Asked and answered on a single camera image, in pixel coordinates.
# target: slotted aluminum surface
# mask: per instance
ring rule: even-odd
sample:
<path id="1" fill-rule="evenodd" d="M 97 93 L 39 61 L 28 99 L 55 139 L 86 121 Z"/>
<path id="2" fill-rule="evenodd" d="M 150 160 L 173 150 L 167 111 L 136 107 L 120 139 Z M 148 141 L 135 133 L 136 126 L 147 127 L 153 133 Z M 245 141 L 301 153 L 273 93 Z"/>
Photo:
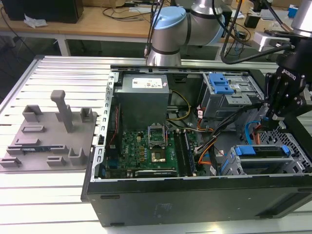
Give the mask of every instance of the slotted aluminum surface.
<path id="1" fill-rule="evenodd" d="M 100 115 L 110 64 L 144 65 L 144 60 L 87 57 L 45 57 L 42 60 L 35 60 L 9 97 L 0 105 L 0 156 L 4 155 L 6 146 L 11 143 L 23 122 L 21 112 L 25 105 L 37 104 L 42 111 L 57 110 L 49 99 L 54 89 L 63 89 L 66 92 L 66 103 L 71 105 L 72 111 L 90 106 Z M 277 68 L 273 63 L 252 62 L 228 66 L 219 61 L 185 60 L 182 64 L 260 69 L 264 74 L 274 72 Z M 307 117 L 301 118 L 301 121 L 308 130 L 309 128 L 312 130 L 311 118 L 308 114 L 305 116 Z M 84 172 L 0 174 L 0 233 L 312 233 L 312 203 L 282 219 L 104 229 L 98 222 L 92 206 L 80 201 L 83 179 Z"/>

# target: open computer tower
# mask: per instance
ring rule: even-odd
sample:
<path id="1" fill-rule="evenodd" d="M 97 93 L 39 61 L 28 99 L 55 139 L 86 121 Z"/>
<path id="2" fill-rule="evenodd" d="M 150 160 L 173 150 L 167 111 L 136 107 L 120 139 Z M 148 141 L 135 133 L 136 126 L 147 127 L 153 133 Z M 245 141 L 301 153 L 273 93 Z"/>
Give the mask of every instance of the open computer tower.
<path id="1" fill-rule="evenodd" d="M 311 136 L 296 117 L 258 130 L 264 81 L 112 66 L 83 191 L 102 226 L 280 218 L 310 201 Z"/>

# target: wooden desk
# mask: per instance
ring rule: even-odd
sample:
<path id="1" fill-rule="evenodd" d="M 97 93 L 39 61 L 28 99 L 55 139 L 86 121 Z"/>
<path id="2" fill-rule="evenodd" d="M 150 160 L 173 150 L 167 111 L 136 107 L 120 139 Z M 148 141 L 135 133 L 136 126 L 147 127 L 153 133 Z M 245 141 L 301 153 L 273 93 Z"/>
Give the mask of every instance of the wooden desk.
<path id="1" fill-rule="evenodd" d="M 247 13 L 251 6 L 253 6 L 251 2 L 244 1 L 241 7 L 243 14 Z M 232 8 L 236 7 L 237 3 L 234 1 Z M 126 17 L 137 14 L 136 12 L 123 12 L 114 16 Z M 144 19 L 131 22 L 114 20 L 104 16 L 100 7 L 84 7 L 83 15 L 76 24 L 48 22 L 48 26 L 36 29 L 29 27 L 23 21 L 11 21 L 7 15 L 4 17 L 20 37 L 53 38 L 58 40 L 63 56 L 70 55 L 67 39 L 146 42 L 149 30 L 149 23 Z M 237 23 L 243 25 L 245 18 L 238 19 Z M 263 31 L 270 24 L 270 21 L 260 20 L 256 29 L 249 29 L 252 37 L 254 31 Z M 0 35 L 14 36 L 3 19 L 0 19 Z"/>

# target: yellow wire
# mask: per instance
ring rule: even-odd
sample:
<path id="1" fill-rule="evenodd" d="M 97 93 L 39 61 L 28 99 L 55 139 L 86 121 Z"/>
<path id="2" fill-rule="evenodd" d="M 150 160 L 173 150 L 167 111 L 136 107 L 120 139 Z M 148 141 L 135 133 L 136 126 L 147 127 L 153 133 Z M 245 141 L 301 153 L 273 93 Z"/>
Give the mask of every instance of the yellow wire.
<path id="1" fill-rule="evenodd" d="M 186 113 L 185 116 L 182 116 L 182 117 L 179 117 L 179 118 L 168 118 L 167 120 L 173 120 L 173 121 L 183 120 L 183 119 L 187 118 L 190 115 L 190 113 L 191 113 L 191 105 L 189 104 L 187 99 L 181 93 L 179 93 L 176 90 L 172 90 L 172 92 L 178 94 L 187 103 L 187 106 L 188 106 L 189 110 L 188 110 L 188 112 Z"/>

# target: desk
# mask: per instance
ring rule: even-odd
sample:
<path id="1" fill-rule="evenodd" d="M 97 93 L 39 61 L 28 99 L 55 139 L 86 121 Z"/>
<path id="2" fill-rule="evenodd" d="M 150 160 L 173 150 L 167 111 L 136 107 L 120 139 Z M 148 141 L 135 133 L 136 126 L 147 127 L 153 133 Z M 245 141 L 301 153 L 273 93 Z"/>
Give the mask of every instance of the desk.
<path id="1" fill-rule="evenodd" d="M 246 0 L 242 4 L 241 11 L 247 13 L 251 6 L 253 6 L 253 4 Z M 232 3 L 232 7 L 237 7 L 235 1 Z M 136 14 L 135 12 L 124 12 L 118 14 L 118 17 Z M 20 37 L 56 39 L 63 56 L 70 56 L 67 44 L 68 39 L 145 43 L 149 30 L 149 23 L 145 20 L 133 22 L 117 21 L 104 16 L 100 7 L 84 7 L 84 12 L 76 24 L 48 22 L 47 27 L 33 29 L 23 21 L 11 21 L 8 16 L 5 16 L 5 19 Z M 238 19 L 237 22 L 243 25 L 244 20 L 245 18 Z M 268 28 L 270 24 L 270 21 L 260 20 L 256 29 L 249 29 L 252 37 L 254 31 L 263 31 L 265 28 Z M 0 35 L 14 36 L 3 19 L 0 19 Z"/>
<path id="2" fill-rule="evenodd" d="M 23 122 L 27 104 L 42 111 L 57 111 L 50 100 L 62 87 L 72 111 L 90 106 L 103 112 L 105 85 L 110 64 L 144 65 L 142 58 L 52 57 L 34 60 L 0 105 L 0 157 Z M 182 65 L 260 69 L 273 72 L 274 63 L 245 62 L 226 65 L 220 61 L 182 60 Z M 282 219 L 244 220 L 153 226 L 103 228 L 87 202 L 80 201 L 84 172 L 0 174 L 1 234 L 279 234 L 311 233 L 312 202 Z"/>

